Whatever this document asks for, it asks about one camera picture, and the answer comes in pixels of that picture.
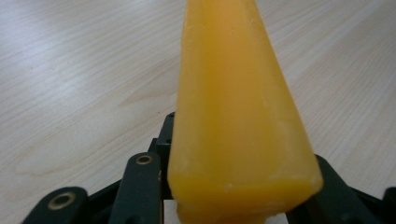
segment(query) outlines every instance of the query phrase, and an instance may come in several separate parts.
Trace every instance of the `yellow candle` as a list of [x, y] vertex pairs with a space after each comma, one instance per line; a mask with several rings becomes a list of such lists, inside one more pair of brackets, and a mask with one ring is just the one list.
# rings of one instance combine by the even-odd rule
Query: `yellow candle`
[[168, 180], [183, 223], [263, 223], [322, 186], [254, 0], [187, 0]]

